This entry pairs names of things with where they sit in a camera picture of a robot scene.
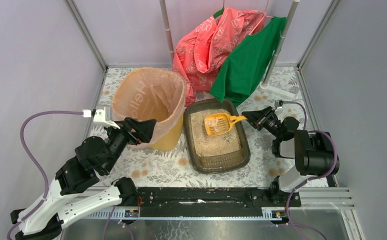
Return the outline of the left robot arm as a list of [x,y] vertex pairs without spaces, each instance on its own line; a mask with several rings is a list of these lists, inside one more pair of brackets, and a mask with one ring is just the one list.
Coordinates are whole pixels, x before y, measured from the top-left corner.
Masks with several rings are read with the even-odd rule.
[[61,232],[87,215],[109,206],[132,206],[139,201],[138,191],[129,177],[122,177],[102,192],[72,203],[93,185],[99,176],[110,174],[127,145],[149,143],[156,119],[126,117],[112,121],[95,116],[93,122],[104,127],[107,140],[91,136],[75,149],[75,156],[46,183],[44,194],[30,207],[10,214],[17,240],[53,240]]

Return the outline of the yellow litter scoop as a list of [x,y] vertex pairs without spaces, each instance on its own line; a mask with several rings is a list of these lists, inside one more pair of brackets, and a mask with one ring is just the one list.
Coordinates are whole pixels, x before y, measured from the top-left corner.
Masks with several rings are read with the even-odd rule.
[[215,113],[204,118],[204,127],[208,136],[220,136],[228,133],[236,123],[247,120],[243,115]]

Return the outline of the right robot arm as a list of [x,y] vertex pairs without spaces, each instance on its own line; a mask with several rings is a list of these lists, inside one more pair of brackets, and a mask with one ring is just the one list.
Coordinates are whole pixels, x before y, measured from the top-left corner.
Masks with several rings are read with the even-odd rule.
[[271,144],[275,157],[294,160],[294,166],[276,176],[262,195],[252,192],[253,198],[272,205],[285,204],[308,181],[339,171],[338,153],[328,132],[300,129],[300,122],[291,116],[279,120],[272,107],[244,111],[242,115],[254,129],[266,129],[275,137]]

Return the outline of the grey translucent litter box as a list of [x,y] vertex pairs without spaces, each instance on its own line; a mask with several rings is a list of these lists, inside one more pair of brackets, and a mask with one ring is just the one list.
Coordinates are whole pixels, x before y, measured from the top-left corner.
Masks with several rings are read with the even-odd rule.
[[209,109],[224,109],[231,116],[239,115],[236,107],[228,99],[225,99],[223,102],[219,102],[216,99],[201,100],[192,103],[186,108],[183,114],[183,126],[192,167],[202,174],[223,173],[244,167],[250,161],[251,151],[241,122],[234,125],[240,140],[240,150],[216,156],[197,155],[192,136],[190,114]]

